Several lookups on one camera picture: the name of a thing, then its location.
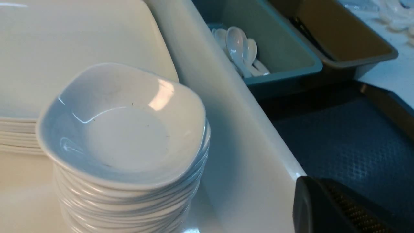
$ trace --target plastic spoon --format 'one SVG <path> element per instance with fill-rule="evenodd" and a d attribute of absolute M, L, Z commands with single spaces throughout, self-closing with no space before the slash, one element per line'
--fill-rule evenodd
<path fill-rule="evenodd" d="M 251 73 L 244 65 L 243 56 L 248 53 L 247 37 L 244 32 L 238 27 L 230 27 L 226 35 L 227 51 L 234 64 L 243 74 L 244 78 L 250 78 Z"/>
<path fill-rule="evenodd" d="M 263 65 L 263 63 L 261 63 L 258 59 L 255 59 L 255 61 L 253 62 L 253 64 L 255 65 L 255 67 L 261 72 L 263 73 L 263 75 L 269 75 L 270 71 L 266 68 L 265 65 Z"/>
<path fill-rule="evenodd" d="M 262 76 L 263 73 L 258 71 L 256 68 L 252 66 L 258 54 L 258 46 L 255 40 L 250 39 L 250 38 L 247 39 L 247 44 L 248 44 L 248 54 L 244 58 L 244 64 L 247 66 L 247 69 L 249 69 L 250 73 L 253 76 Z"/>
<path fill-rule="evenodd" d="M 221 29 L 221 28 L 219 28 L 219 29 L 217 29 L 215 32 L 214 32 L 214 38 L 216 39 L 216 41 L 217 41 L 217 43 L 219 44 L 219 46 L 220 46 L 220 48 L 225 52 L 225 53 L 227 53 L 227 47 L 226 47 L 226 34 L 227 34 L 227 31 L 226 30 L 224 30 L 224 29 Z"/>

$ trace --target white plate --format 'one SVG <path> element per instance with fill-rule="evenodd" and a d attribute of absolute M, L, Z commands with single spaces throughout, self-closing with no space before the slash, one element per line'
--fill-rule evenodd
<path fill-rule="evenodd" d="M 34 128 L 36 126 L 36 122 L 26 123 L 26 122 L 0 121 L 0 126 Z"/>
<path fill-rule="evenodd" d="M 0 11 L 1 121 L 35 122 L 76 73 L 96 63 L 123 63 L 178 82 L 143 1 L 21 0 Z"/>
<path fill-rule="evenodd" d="M 14 140 L 6 138 L 0 138 L 0 145 L 40 148 L 37 141 Z"/>
<path fill-rule="evenodd" d="M 0 138 L 37 141 L 36 134 L 34 133 L 14 133 L 14 132 L 0 131 Z"/>
<path fill-rule="evenodd" d="M 80 73 L 42 112 L 47 156 L 105 187 L 150 190 L 181 178 L 202 147 L 200 98 L 152 73 L 103 63 Z"/>
<path fill-rule="evenodd" d="M 0 131 L 12 133 L 35 133 L 35 127 L 0 126 Z"/>
<path fill-rule="evenodd" d="M 24 154 L 24 155 L 42 155 L 42 156 L 45 155 L 45 153 L 40 148 L 8 146 L 8 145 L 0 145 L 0 152 Z"/>

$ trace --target black object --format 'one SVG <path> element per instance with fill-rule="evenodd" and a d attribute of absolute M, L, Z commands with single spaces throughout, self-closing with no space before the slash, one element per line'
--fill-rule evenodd
<path fill-rule="evenodd" d="M 336 0 L 269 2 L 294 19 L 290 27 L 322 60 L 319 85 L 359 78 L 377 63 L 398 57 L 394 47 Z"/>
<path fill-rule="evenodd" d="M 341 184 L 332 180 L 297 179 L 293 206 L 296 233 L 395 233 L 340 187 Z M 375 205 L 366 199 L 364 202 L 368 206 Z M 392 219 L 391 214 L 382 213 Z"/>
<path fill-rule="evenodd" d="M 414 232 L 414 112 L 392 92 L 353 81 L 260 104 L 307 175 L 340 182 L 395 232 Z"/>

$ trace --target white bowl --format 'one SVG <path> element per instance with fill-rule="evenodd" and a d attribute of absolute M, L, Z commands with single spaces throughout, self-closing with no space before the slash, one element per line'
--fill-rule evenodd
<path fill-rule="evenodd" d="M 189 88 L 128 66 L 104 63 L 80 73 L 36 125 L 55 163 L 95 184 L 152 190 L 193 165 L 206 125 Z"/>
<path fill-rule="evenodd" d="M 200 150 L 199 155 L 196 158 L 195 164 L 187 172 L 186 175 L 182 176 L 179 180 L 172 183 L 171 185 L 161 188 L 154 189 L 151 191 L 132 191 L 132 190 L 117 190 L 110 189 L 96 185 L 94 183 L 85 181 L 76 177 L 69 172 L 58 168 L 64 175 L 64 181 L 68 181 L 70 188 L 79 196 L 90 201 L 99 201 L 102 203 L 120 203 L 120 202 L 131 202 L 138 200 L 154 199 L 162 195 L 185 187 L 192 182 L 196 176 L 202 173 L 201 166 L 205 163 L 208 158 L 209 140 L 210 140 L 211 128 L 207 122 L 206 132 L 204 136 L 203 148 Z"/>

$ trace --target cutlery bin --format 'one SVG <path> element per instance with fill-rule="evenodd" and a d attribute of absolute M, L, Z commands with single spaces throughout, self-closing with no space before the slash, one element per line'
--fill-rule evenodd
<path fill-rule="evenodd" d="M 321 59 L 323 70 L 313 82 L 359 78 L 377 63 L 398 56 L 394 47 L 337 0 L 268 1 Z"/>
<path fill-rule="evenodd" d="M 298 77 L 319 72 L 320 59 L 295 35 L 283 17 L 264 0 L 193 0 L 204 21 L 237 26 L 258 45 L 258 60 L 270 75 L 244 79 L 257 99 L 292 91 Z"/>

